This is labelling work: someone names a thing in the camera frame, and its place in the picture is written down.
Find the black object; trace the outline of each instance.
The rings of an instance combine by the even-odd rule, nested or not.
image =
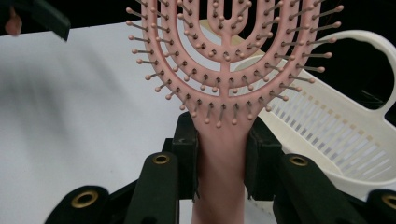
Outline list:
[[[9,19],[9,7],[29,11],[33,20],[67,41],[70,20],[44,0],[0,0],[0,25]]]
[[[190,114],[182,114],[175,137],[165,139],[162,152],[147,157],[139,179],[110,195],[96,186],[73,190],[46,224],[178,223],[178,201],[197,193],[198,149]],[[274,201],[278,224],[396,223],[395,191],[374,190],[366,203],[337,190],[309,158],[284,155],[260,118],[247,140],[246,170],[248,197]],[[73,206],[76,202],[86,206]]]

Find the basket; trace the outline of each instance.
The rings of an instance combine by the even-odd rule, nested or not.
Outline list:
[[[355,30],[323,39],[331,37],[353,38],[372,44],[386,54],[396,74],[396,48],[384,37]],[[235,70],[254,64],[260,57],[245,59]],[[303,70],[299,77],[313,76]],[[261,80],[255,85],[257,89],[264,82]],[[274,99],[269,104],[272,112],[263,110],[259,114],[281,142],[285,153],[312,159],[338,189],[358,198],[365,197],[372,189],[394,184],[396,129],[385,120],[385,114],[396,101],[396,88],[381,108],[371,110],[320,80],[314,84],[298,82],[298,85],[303,88],[301,92],[285,90],[284,95],[290,98],[287,102]]]

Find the brass grommet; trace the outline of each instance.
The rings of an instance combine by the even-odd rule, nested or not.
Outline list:
[[[161,165],[161,164],[166,164],[167,162],[169,162],[171,159],[168,157],[168,156],[166,156],[166,155],[158,155],[158,156],[156,156],[156,157],[154,157],[153,159],[152,159],[152,161],[155,163],[155,164],[159,164],[159,165]]]
[[[396,195],[384,194],[381,198],[387,206],[396,210]]]
[[[95,190],[86,190],[72,200],[72,206],[75,208],[88,207],[93,204],[98,197],[99,195]]]
[[[289,161],[291,163],[293,163],[294,165],[298,165],[298,166],[308,165],[308,161],[306,159],[304,159],[303,157],[299,157],[299,156],[290,157]]]

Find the pink hairbrush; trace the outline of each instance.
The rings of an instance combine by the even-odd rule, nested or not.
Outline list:
[[[224,1],[209,0],[207,5],[208,24],[220,36],[221,44],[207,39],[199,23],[199,0],[136,0],[141,4],[141,12],[127,8],[127,12],[142,19],[142,25],[127,21],[128,25],[143,31],[143,37],[129,36],[131,40],[144,41],[146,49],[134,49],[133,53],[147,53],[148,61],[155,70],[147,80],[158,77],[163,87],[170,90],[165,98],[173,96],[181,100],[180,109],[187,108],[199,133],[200,154],[198,160],[200,198],[193,206],[192,223],[243,223],[244,222],[244,172],[245,146],[248,132],[259,112],[275,97],[288,100],[281,95],[285,89],[300,91],[290,84],[301,69],[323,72],[323,67],[304,66],[308,57],[329,58],[330,53],[311,54],[317,31],[337,28],[341,22],[318,27],[318,19],[341,11],[342,6],[320,13],[320,3],[324,0],[258,0],[256,23],[246,40],[232,45],[232,37],[238,35],[248,21],[248,0],[233,0],[230,19],[224,16]],[[182,7],[183,13],[177,14]],[[184,21],[184,30],[177,29],[177,20]],[[278,23],[276,34],[271,28]],[[198,64],[181,44],[179,34],[188,37],[191,45],[208,60],[219,63],[219,71]],[[254,54],[267,38],[274,41],[264,56],[250,67],[232,71],[231,63],[239,62]],[[335,39],[326,40],[332,43]],[[293,47],[291,55],[288,49]],[[171,67],[167,58],[176,64]],[[277,67],[284,59],[287,63]],[[270,72],[278,74],[269,78]],[[201,83],[200,88],[189,85],[189,80]],[[266,84],[254,90],[253,84],[263,79]],[[211,87],[216,94],[204,92]],[[237,95],[238,88],[247,87],[249,93]]]

